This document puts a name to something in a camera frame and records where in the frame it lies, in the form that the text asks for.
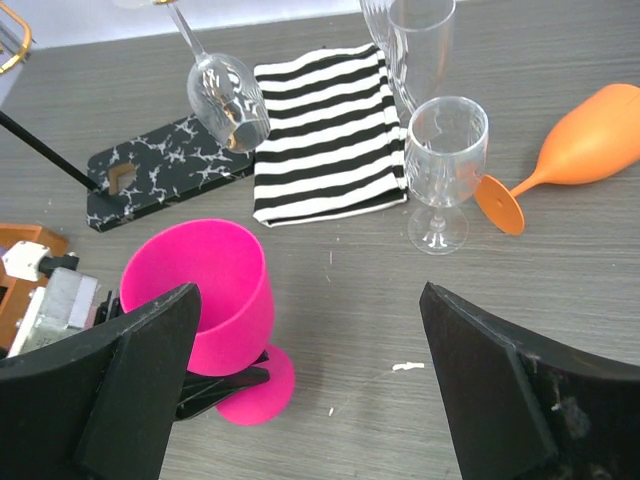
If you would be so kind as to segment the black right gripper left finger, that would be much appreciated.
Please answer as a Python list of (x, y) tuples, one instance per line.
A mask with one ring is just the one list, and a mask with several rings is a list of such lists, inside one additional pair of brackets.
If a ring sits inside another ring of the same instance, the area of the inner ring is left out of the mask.
[(3, 359), (2, 478), (158, 478), (200, 313), (185, 284)]

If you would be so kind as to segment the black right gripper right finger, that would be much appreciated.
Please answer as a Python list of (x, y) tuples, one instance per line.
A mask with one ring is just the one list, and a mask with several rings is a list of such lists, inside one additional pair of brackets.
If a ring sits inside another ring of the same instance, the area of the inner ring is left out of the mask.
[(639, 368), (427, 283), (419, 301), (465, 479), (636, 479)]

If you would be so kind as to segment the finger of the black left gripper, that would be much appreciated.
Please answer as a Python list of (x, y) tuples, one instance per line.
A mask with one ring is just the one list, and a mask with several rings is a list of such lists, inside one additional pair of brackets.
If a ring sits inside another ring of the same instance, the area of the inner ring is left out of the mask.
[(205, 376), (187, 371), (174, 420), (194, 418), (241, 391), (266, 383), (270, 373), (263, 364), (268, 359), (269, 354), (264, 350), (247, 368), (227, 376)]

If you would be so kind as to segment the pink plastic wine glass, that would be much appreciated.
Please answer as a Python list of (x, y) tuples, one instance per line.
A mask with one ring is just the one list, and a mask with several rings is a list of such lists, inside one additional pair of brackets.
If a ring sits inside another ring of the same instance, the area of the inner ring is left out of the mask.
[(269, 340), (275, 303), (266, 256), (247, 228), (205, 218), (172, 226), (146, 241), (128, 261), (120, 281), (120, 303), (129, 312), (184, 283), (197, 285), (199, 326), (187, 371), (227, 376), (244, 370), (266, 350), (270, 379), (241, 391), (215, 408), (241, 426), (279, 415), (294, 393), (288, 355)]

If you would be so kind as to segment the gold wine glass rack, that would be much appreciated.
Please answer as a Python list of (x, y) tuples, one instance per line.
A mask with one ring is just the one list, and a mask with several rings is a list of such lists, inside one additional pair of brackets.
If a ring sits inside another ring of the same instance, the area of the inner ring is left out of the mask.
[(105, 232), (249, 175), (253, 152), (219, 144), (195, 116), (91, 157), (82, 173), (6, 114), (1, 125), (87, 188), (86, 221)]

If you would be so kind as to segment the orange plastic wine glass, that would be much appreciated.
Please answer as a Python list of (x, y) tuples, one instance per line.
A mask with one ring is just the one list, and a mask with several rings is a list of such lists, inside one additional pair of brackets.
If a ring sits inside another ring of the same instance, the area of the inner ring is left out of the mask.
[(484, 175), (474, 198), (495, 227), (520, 235), (526, 221), (517, 197), (544, 184), (583, 185), (607, 179), (639, 161), (639, 88), (602, 87), (568, 112), (544, 140), (533, 172), (509, 189)]

